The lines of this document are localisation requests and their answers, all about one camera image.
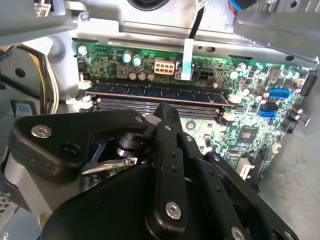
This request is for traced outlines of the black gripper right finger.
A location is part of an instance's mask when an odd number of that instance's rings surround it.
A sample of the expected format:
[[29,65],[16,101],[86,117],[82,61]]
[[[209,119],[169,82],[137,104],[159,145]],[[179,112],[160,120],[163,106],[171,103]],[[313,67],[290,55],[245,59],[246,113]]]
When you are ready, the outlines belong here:
[[182,133],[184,175],[208,228],[219,240],[297,240],[294,231],[217,153],[202,155]]

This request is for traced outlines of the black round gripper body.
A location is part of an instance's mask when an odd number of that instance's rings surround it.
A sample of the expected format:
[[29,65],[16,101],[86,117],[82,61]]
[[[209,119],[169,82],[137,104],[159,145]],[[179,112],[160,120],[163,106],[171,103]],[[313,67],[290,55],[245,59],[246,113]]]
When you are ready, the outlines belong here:
[[147,225],[152,167],[130,167],[62,203],[49,217],[43,240],[176,240]]

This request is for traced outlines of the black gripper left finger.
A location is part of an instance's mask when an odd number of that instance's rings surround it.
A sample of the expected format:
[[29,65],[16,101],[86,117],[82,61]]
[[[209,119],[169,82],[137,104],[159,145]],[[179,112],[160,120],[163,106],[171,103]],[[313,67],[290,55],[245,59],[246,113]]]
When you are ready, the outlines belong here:
[[98,156],[94,145],[109,150],[111,156],[120,147],[137,145],[139,163],[130,167],[152,167],[148,228],[155,235],[181,235],[188,225],[188,204],[183,152],[177,142],[182,133],[180,116],[167,103],[161,103],[154,115],[159,123],[131,109],[23,117],[12,130],[11,156],[47,181],[48,190],[58,191],[49,197],[58,208],[91,188],[76,187],[85,165]]

